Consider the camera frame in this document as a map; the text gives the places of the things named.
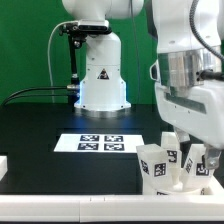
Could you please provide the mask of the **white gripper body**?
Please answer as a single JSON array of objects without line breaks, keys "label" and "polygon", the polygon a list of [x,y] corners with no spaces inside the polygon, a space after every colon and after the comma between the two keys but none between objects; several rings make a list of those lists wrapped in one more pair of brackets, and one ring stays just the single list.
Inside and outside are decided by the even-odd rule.
[{"label": "white gripper body", "polygon": [[224,149],[224,83],[206,80],[187,98],[170,95],[155,83],[159,114],[167,123],[218,149]]}]

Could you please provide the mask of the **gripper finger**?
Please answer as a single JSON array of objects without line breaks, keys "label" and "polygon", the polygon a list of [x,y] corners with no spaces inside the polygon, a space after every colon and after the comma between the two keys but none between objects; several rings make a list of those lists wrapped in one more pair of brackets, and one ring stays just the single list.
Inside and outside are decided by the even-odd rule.
[{"label": "gripper finger", "polygon": [[180,144],[180,149],[187,150],[189,148],[189,144],[190,144],[189,134],[177,127],[174,128],[174,132],[175,132],[178,142]]},{"label": "gripper finger", "polygon": [[219,167],[219,158],[221,155],[221,150],[208,144],[205,145],[205,148],[205,167],[208,170],[217,169]]}]

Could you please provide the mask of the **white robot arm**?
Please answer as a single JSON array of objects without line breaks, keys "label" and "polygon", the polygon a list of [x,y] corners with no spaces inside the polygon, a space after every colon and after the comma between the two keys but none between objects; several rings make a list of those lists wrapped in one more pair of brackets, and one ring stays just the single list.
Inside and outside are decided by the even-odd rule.
[{"label": "white robot arm", "polygon": [[[120,74],[121,42],[111,19],[139,14],[144,0],[62,0],[72,33],[87,40],[86,73],[75,107],[89,113],[130,107]],[[224,75],[219,26],[222,0],[148,0],[148,30],[157,40],[158,112],[175,130],[201,140],[207,168],[224,150]]]}]

